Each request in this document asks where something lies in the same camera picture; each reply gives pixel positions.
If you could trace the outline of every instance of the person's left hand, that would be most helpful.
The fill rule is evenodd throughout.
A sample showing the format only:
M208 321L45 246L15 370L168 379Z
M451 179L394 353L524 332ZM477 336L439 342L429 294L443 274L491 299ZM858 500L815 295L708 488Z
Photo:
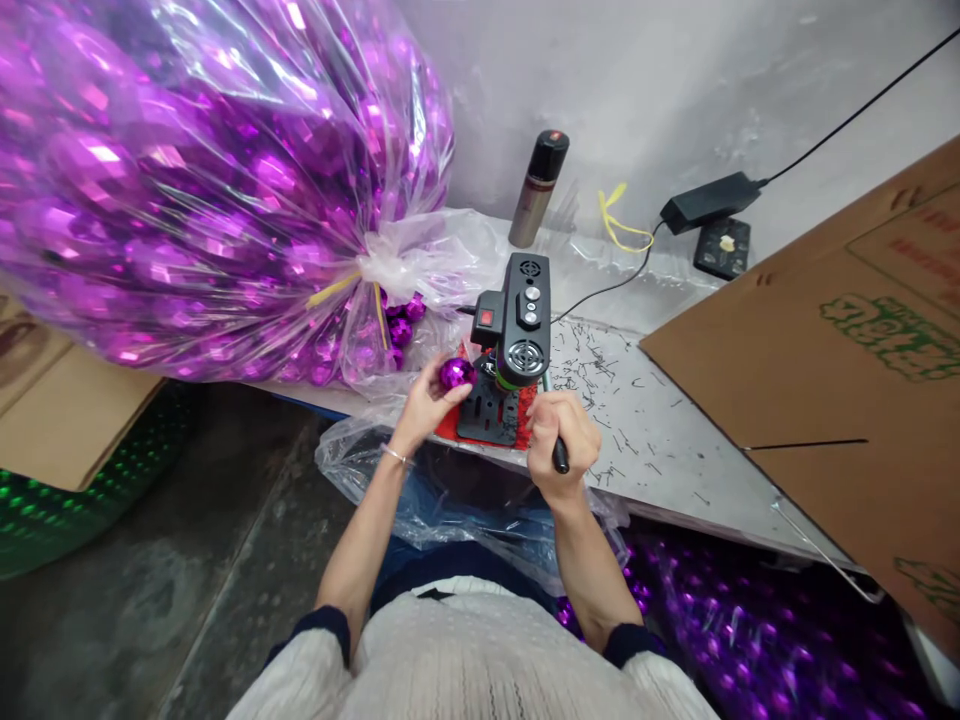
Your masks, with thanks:
M439 371L446 359L443 353L435 356L420 371L420 376L410 388L400 421L389 443L391 450L404 457L413 455L447 413L463 402L473 389L473 385L461 385L444 394Z

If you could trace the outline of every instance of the cardboard box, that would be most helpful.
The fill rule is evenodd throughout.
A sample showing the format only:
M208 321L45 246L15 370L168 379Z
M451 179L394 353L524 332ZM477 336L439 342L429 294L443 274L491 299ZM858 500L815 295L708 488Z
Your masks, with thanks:
M960 137L641 347L960 663Z
M0 289L0 468L85 490L162 382L74 345Z

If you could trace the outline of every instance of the spray can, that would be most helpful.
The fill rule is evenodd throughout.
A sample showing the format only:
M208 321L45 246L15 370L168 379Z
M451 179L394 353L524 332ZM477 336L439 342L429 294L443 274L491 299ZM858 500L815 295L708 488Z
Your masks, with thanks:
M528 248L536 240L569 148L570 138L559 130L544 130L537 137L507 236L514 247Z

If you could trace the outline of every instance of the hand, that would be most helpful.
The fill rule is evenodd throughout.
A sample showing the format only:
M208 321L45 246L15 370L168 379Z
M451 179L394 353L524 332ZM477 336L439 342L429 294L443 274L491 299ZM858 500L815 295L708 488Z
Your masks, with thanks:
M600 455L600 431L590 422L580 397L570 391L540 393L527 410L531 430L527 468L548 505L583 496L583 475ZM570 472L553 467L557 436L567 445Z
M441 353L427 363L407 395L400 421L389 443L391 450L404 457L410 457L437 429L447 413L463 402L473 389L473 385L461 385L444 395L439 378L444 360L446 356Z

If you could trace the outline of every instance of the workbench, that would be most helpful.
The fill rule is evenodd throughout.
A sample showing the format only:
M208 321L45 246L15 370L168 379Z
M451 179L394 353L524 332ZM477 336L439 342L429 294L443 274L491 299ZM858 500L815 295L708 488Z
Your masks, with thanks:
M509 223L491 219L505 236ZM593 298L553 326L551 376L569 389L603 434L600 459L587 484L626 498L634 514L840 567L855 564L734 446L638 347L652 332L713 292L717 283L689 266L691 239L658 237L644 274ZM609 242L575 237L531 250L551 258L554 315L589 292L625 279L642 255L611 251ZM718 379L722 368L718 368ZM348 390L258 385L270 392L345 415L370 409ZM525 453L451 443L525 471ZM795 523L805 540L772 506Z

